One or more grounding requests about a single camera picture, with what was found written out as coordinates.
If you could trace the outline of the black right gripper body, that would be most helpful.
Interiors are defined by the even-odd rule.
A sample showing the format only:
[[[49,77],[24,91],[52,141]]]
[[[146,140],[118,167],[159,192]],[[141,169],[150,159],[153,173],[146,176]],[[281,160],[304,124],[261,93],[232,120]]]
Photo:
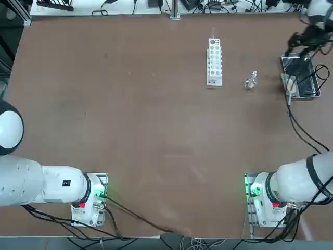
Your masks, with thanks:
[[[301,44],[307,47],[321,47],[329,41],[329,34],[316,25],[309,25],[302,33]]]

